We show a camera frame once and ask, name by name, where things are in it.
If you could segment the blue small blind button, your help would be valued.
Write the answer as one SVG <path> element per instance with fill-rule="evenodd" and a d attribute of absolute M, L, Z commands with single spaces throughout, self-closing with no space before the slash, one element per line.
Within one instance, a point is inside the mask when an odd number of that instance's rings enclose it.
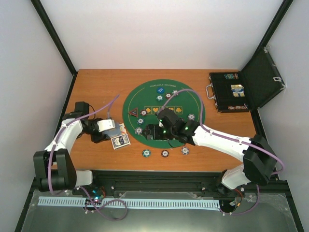
<path fill-rule="evenodd" d="M 158 87 L 156 91 L 159 94 L 163 94 L 165 92 L 165 89 L 163 87 Z"/>

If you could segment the red triangular dealer button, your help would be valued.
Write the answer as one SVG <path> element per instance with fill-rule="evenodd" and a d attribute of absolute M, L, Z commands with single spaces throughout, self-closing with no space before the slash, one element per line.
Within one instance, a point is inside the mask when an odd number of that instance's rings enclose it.
<path fill-rule="evenodd" d="M 128 114 L 129 114 L 130 116 L 138 117 L 138 115 L 139 115 L 138 108 L 134 108 L 134 109 L 130 110 L 130 111 L 128 112 Z"/>

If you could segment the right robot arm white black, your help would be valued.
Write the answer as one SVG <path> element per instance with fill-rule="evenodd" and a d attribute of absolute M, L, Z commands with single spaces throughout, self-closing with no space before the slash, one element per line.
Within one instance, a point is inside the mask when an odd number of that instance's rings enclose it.
<path fill-rule="evenodd" d="M 277 163 L 264 137 L 237 137 L 212 130 L 194 120 L 167 122 L 161 119 L 158 124 L 146 125 L 142 134 L 147 140 L 176 139 L 182 144 L 212 148 L 239 160 L 241 165 L 222 172 L 217 184 L 220 192 L 248 183 L 267 185 Z"/>

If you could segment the grey card box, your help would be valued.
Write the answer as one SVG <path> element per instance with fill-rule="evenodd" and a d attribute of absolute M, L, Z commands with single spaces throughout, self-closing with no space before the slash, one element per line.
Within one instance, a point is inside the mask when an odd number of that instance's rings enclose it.
<path fill-rule="evenodd" d="M 115 128 L 105 130 L 103 134 L 109 139 L 121 135 L 120 124 L 116 123 Z"/>

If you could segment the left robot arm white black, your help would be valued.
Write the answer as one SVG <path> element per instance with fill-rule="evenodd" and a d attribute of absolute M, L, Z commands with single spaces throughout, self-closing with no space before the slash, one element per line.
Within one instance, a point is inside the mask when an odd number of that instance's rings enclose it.
<path fill-rule="evenodd" d="M 33 156 L 35 181 L 42 192 L 73 189 L 82 185 L 89 194 L 100 190 L 100 182 L 93 178 L 90 170 L 77 171 L 70 158 L 75 141 L 83 134 L 90 135 L 95 144 L 108 140 L 100 125 L 102 118 L 89 117 L 96 112 L 89 112 L 90 105 L 84 101 L 76 102 L 74 111 L 63 116 L 61 127 L 52 142 Z"/>

